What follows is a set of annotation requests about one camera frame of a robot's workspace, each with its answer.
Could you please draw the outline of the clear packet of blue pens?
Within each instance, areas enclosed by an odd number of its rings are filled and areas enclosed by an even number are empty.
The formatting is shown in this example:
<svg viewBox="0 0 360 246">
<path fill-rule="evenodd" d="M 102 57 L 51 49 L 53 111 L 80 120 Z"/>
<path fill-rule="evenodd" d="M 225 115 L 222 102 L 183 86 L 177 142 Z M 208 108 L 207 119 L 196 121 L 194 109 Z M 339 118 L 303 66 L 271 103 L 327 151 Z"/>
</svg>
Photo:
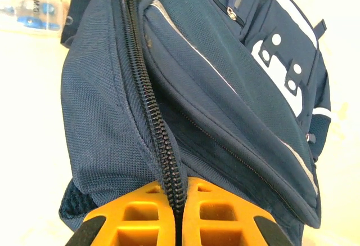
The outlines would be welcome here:
<svg viewBox="0 0 360 246">
<path fill-rule="evenodd" d="M 0 0 L 0 30 L 58 36 L 68 23 L 61 0 Z"/>
</svg>

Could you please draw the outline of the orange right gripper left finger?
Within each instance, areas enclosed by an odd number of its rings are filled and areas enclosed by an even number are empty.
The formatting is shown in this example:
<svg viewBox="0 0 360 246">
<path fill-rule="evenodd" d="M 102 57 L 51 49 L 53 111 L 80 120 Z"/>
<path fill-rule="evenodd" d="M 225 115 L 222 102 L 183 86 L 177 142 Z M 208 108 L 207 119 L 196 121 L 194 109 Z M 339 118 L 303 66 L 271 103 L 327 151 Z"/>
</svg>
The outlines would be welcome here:
<svg viewBox="0 0 360 246">
<path fill-rule="evenodd" d="M 65 246 L 176 246 L 172 208 L 157 182 L 89 212 Z"/>
</svg>

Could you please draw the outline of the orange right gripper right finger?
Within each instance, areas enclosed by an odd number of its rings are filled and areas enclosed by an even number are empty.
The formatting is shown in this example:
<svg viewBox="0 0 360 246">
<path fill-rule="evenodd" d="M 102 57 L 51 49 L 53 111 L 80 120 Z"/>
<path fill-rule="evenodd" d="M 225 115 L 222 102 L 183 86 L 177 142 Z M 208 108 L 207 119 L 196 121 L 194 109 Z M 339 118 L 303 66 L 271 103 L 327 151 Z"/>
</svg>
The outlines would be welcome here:
<svg viewBox="0 0 360 246">
<path fill-rule="evenodd" d="M 182 246 L 293 246 L 270 213 L 210 182 L 191 177 Z"/>
</svg>

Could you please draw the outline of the navy blue student backpack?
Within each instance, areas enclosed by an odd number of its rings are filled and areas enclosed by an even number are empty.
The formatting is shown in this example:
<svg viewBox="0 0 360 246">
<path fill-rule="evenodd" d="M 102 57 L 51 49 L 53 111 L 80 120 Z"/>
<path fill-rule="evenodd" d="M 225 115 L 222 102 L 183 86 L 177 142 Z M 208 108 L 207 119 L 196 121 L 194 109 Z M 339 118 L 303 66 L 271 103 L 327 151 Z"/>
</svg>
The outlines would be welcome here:
<svg viewBox="0 0 360 246">
<path fill-rule="evenodd" d="M 89 214 L 157 182 L 175 246 L 231 246 L 240 230 L 190 224 L 201 178 L 268 212 L 274 246 L 319 228 L 316 161 L 330 89 L 293 0 L 71 0 L 61 104 L 72 178 L 59 216 Z"/>
</svg>

